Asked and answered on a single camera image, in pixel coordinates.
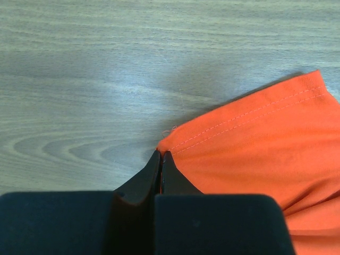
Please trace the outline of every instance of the wooden table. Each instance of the wooden table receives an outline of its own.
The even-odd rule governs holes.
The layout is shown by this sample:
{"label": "wooden table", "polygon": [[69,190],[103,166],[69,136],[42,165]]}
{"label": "wooden table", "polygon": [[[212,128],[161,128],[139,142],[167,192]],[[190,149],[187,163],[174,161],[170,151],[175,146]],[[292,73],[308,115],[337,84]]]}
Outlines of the wooden table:
{"label": "wooden table", "polygon": [[0,193],[112,190],[170,130],[320,69],[340,100],[338,0],[2,0]]}

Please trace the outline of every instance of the orange cloth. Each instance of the orange cloth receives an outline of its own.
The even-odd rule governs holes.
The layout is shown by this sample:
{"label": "orange cloth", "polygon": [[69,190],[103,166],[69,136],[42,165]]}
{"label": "orange cloth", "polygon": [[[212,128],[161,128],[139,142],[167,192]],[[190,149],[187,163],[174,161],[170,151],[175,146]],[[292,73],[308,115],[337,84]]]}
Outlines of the orange cloth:
{"label": "orange cloth", "polygon": [[189,121],[158,149],[203,193],[273,197],[298,255],[340,254],[340,104],[319,71]]}

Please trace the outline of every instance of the wood grain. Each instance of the wood grain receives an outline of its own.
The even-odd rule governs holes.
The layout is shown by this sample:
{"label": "wood grain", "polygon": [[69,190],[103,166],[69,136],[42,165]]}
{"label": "wood grain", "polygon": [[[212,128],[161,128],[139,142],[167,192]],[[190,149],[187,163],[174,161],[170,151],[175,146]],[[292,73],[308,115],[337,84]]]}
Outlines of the wood grain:
{"label": "wood grain", "polygon": [[340,100],[340,2],[0,2],[0,193],[114,189],[162,131],[296,72]]}

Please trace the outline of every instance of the black plastic part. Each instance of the black plastic part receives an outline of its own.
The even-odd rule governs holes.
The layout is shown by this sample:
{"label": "black plastic part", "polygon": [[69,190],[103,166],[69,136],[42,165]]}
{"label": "black plastic part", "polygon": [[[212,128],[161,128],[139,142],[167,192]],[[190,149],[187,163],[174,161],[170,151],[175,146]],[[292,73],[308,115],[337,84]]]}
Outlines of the black plastic part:
{"label": "black plastic part", "polygon": [[160,153],[155,151],[145,168],[115,190],[107,254],[153,254],[154,198],[159,190]]}
{"label": "black plastic part", "polygon": [[23,192],[0,197],[0,254],[100,254],[113,193]]}
{"label": "black plastic part", "polygon": [[280,207],[265,195],[157,195],[156,255],[293,255]]}
{"label": "black plastic part", "polygon": [[155,151],[145,168],[114,192],[1,196],[0,254],[152,254],[159,168]]}
{"label": "black plastic part", "polygon": [[166,195],[202,194],[176,167],[170,151],[164,154],[161,192]]}

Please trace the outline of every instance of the orange shirt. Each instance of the orange shirt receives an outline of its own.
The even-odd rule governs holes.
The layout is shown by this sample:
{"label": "orange shirt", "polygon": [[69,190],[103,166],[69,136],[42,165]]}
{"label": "orange shirt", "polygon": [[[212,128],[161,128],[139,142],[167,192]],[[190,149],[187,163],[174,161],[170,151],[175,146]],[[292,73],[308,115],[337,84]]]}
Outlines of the orange shirt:
{"label": "orange shirt", "polygon": [[298,255],[340,254],[340,104],[319,71],[191,120],[158,150],[203,193],[273,197]]}

